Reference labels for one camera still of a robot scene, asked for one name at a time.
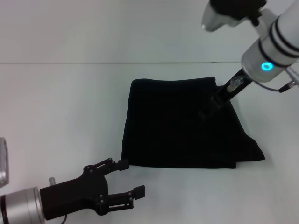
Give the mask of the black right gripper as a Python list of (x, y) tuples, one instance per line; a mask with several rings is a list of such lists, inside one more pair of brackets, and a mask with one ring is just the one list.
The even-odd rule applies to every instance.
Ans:
[(206, 121), (251, 83), (252, 79), (243, 69), (240, 69), (226, 84), (211, 95), (207, 105), (199, 110), (198, 117), (202, 121)]

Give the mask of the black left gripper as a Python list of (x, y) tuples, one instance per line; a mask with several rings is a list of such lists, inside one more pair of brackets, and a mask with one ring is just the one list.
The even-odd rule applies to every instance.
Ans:
[(84, 167), (83, 174), (73, 180), (40, 189), (42, 209), (46, 220), (52, 220), (83, 209), (94, 210), (102, 216), (112, 211), (134, 208), (134, 200), (145, 197), (145, 186), (131, 191), (108, 195), (105, 175), (129, 169), (128, 160), (108, 158), (94, 166)]

